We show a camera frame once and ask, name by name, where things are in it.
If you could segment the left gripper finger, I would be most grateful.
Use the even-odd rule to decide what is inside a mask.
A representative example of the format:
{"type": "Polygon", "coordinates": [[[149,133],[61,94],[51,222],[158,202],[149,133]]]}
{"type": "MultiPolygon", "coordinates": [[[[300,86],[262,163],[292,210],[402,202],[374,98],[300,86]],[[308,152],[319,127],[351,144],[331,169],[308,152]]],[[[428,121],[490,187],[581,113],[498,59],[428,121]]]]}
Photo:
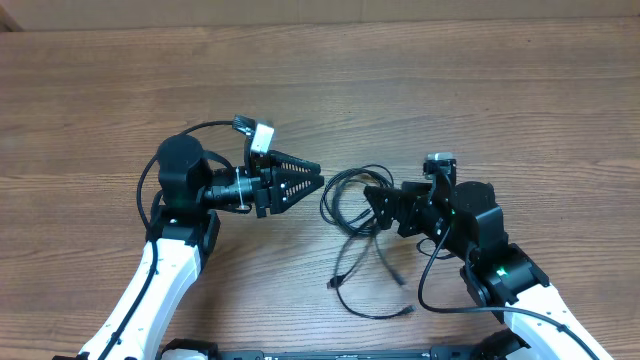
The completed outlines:
{"type": "Polygon", "coordinates": [[[323,185],[324,177],[319,174],[280,168],[273,170],[269,187],[270,213],[284,213],[323,185]]]}
{"type": "Polygon", "coordinates": [[[319,175],[321,173],[321,167],[317,163],[303,160],[276,150],[270,150],[267,155],[272,167],[314,175],[319,175]]]}

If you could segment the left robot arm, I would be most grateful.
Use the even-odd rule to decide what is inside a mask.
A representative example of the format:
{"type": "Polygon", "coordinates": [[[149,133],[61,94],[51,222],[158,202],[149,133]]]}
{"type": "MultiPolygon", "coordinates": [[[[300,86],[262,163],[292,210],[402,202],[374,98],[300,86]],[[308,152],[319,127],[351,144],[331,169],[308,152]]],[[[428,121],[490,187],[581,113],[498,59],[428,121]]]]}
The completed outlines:
{"type": "Polygon", "coordinates": [[[221,211],[257,217],[283,213],[324,184],[318,164],[275,150],[251,156],[249,168],[223,163],[186,134],[158,148],[160,191],[140,264],[80,359],[216,359],[212,342],[162,339],[173,315],[202,273],[219,234],[221,211]]]}

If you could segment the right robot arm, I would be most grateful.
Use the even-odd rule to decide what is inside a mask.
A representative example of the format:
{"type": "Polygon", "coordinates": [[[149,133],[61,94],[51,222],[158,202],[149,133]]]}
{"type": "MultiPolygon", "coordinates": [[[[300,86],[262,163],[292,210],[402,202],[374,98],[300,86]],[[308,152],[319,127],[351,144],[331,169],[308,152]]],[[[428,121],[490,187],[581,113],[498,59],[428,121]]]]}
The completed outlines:
{"type": "Polygon", "coordinates": [[[474,306],[458,314],[490,313],[504,330],[468,353],[470,359],[607,359],[609,353],[580,324],[549,276],[504,229],[489,183],[405,183],[368,186],[364,195],[380,228],[403,237],[424,234],[438,250],[460,258],[474,306]]]}

